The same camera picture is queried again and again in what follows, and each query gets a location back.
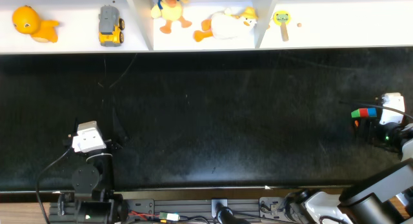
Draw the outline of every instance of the blue block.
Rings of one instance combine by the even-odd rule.
[[[368,108],[367,113],[369,117],[377,117],[376,108]]]

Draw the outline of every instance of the red block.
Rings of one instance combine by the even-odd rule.
[[[359,108],[360,117],[368,117],[368,111],[366,108]]]

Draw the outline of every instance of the orange duck toy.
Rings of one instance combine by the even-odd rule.
[[[59,25],[57,21],[44,21],[30,6],[22,6],[13,13],[15,29],[22,34],[30,34],[35,41],[40,43],[57,42],[54,30]]]

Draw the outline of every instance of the brown handle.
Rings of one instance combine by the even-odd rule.
[[[288,41],[287,25],[285,23],[281,23],[281,37],[283,41]]]

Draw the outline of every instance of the black tabletop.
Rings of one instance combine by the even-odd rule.
[[[34,190],[79,122],[130,136],[117,190],[342,185],[399,161],[356,141],[353,107],[401,92],[412,113],[411,48],[0,57],[0,190]],[[70,188],[75,154],[42,190]]]

